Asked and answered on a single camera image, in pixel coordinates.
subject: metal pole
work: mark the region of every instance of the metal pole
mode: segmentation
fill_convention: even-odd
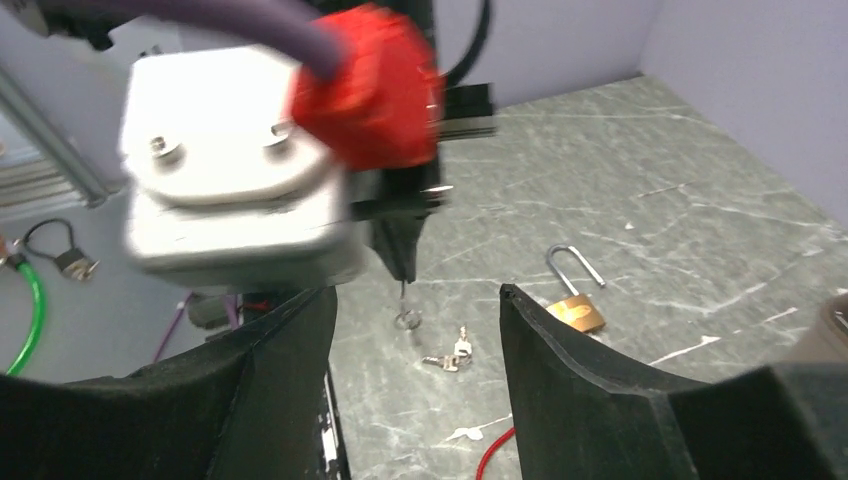
[[[35,104],[0,65],[0,114],[4,114],[20,132],[50,160],[62,175],[95,207],[110,191],[77,150],[53,127]]]

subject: open padlock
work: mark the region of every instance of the open padlock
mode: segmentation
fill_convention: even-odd
[[[548,263],[548,267],[550,267],[551,270],[559,276],[562,283],[565,284],[565,288],[568,289],[571,296],[548,307],[548,312],[562,323],[574,327],[583,333],[589,333],[603,328],[603,326],[606,325],[604,317],[602,317],[600,312],[598,312],[595,306],[592,305],[592,301],[589,300],[589,297],[586,296],[586,294],[578,292],[577,288],[574,287],[574,284],[571,283],[571,280],[569,280],[568,277],[565,276],[565,273],[557,266],[556,263],[554,263],[554,254],[561,251],[571,252],[575,257],[577,257],[577,260],[580,261],[583,268],[589,272],[589,275],[598,282],[598,285],[600,285],[601,288],[605,287],[607,284],[597,270],[589,264],[586,258],[576,248],[564,244],[554,245],[548,249],[548,253],[545,255],[545,261]]]

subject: tabletop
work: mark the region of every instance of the tabletop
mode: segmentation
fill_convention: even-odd
[[[551,245],[607,282],[557,257],[607,321],[598,341],[703,381],[780,358],[848,287],[845,231],[656,79],[510,107],[498,126],[442,150],[452,203],[428,220],[408,288],[421,328],[393,327],[399,285],[376,256],[339,288],[331,367],[357,480],[473,478],[511,425],[498,289],[564,298]],[[421,363],[451,353],[461,326],[471,366]],[[480,440],[449,439],[477,426]],[[521,478],[514,442],[487,472]]]

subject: red cable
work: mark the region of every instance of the red cable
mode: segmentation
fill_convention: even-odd
[[[489,460],[492,459],[492,455],[498,451],[499,448],[503,446],[512,436],[515,435],[515,427],[510,428],[503,435],[500,436],[492,446],[486,450],[486,453],[483,454],[483,458],[480,459],[480,464],[477,465],[477,476],[474,477],[476,480],[483,480],[483,472],[486,470],[486,465],[489,463]]]

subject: red connector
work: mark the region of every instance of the red connector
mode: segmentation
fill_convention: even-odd
[[[329,83],[300,69],[294,121],[354,171],[432,160],[444,84],[433,49],[415,25],[370,4],[316,23],[344,39],[348,59]]]

